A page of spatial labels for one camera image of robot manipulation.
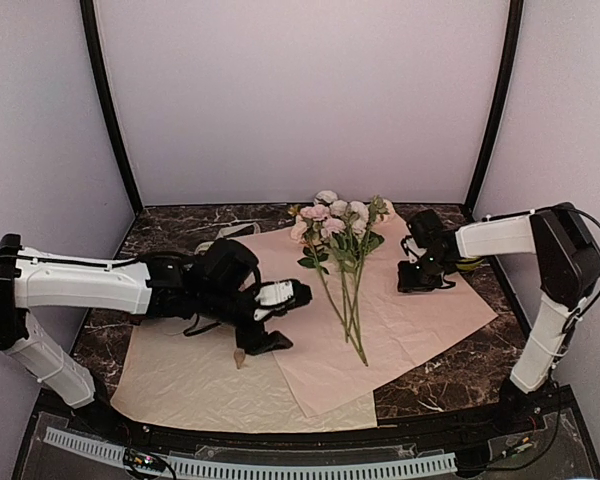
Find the tan satin ribbon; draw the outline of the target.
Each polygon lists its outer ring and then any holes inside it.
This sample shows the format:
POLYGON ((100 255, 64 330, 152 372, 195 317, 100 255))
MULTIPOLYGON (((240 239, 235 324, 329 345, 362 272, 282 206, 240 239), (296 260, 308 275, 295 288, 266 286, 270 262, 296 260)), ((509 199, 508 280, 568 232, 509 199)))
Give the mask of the tan satin ribbon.
POLYGON ((246 360, 246 352, 241 348, 237 348, 233 353, 233 359, 235 362, 236 369, 240 370, 243 367, 244 362, 246 360))

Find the cream printed ribbon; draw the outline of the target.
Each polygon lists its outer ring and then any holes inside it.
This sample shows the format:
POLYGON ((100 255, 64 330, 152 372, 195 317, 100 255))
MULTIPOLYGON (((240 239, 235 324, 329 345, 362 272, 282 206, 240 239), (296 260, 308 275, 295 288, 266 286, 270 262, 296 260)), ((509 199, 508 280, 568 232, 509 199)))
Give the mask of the cream printed ribbon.
POLYGON ((241 236, 259 234, 261 227, 257 222, 249 222, 222 227, 216 234, 215 239, 232 239, 241 236))

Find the pink fake flower bunch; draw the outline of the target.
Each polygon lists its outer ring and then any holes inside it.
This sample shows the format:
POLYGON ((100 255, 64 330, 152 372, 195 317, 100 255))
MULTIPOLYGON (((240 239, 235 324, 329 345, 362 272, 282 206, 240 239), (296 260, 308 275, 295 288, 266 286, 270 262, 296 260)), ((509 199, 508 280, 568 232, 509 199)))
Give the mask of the pink fake flower bunch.
POLYGON ((294 220, 290 237, 302 246, 297 263, 317 273, 326 299, 343 328, 344 340, 357 349, 348 330, 354 273, 349 220, 344 214, 334 216, 325 204, 294 205, 290 215, 294 220))

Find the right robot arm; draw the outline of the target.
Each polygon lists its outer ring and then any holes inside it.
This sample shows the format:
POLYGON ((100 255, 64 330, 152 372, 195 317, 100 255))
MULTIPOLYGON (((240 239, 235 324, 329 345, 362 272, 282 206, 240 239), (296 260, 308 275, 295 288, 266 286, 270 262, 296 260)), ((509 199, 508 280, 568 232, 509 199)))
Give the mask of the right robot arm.
POLYGON ((407 222, 398 265, 404 294, 451 289, 449 275, 486 257, 531 254, 536 258, 541 301, 507 387, 529 394, 549 379, 565 356, 576 325, 600 297, 600 246, 590 227, 600 222, 569 202, 486 217, 455 230, 433 210, 407 222))

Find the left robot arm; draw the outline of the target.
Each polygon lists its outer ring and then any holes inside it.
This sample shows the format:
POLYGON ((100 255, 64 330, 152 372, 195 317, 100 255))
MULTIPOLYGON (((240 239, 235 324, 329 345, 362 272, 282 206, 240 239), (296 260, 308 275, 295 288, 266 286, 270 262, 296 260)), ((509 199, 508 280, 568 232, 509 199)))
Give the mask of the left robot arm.
POLYGON ((0 241, 0 351, 51 388, 100 436, 121 427, 93 374, 76 363, 34 318, 34 307, 77 307, 154 318, 211 320, 233 327, 247 355, 292 347, 264 324, 312 299, 296 279, 265 282, 242 243, 221 238, 202 253, 153 251, 127 260, 60 256, 26 248, 17 234, 0 241))

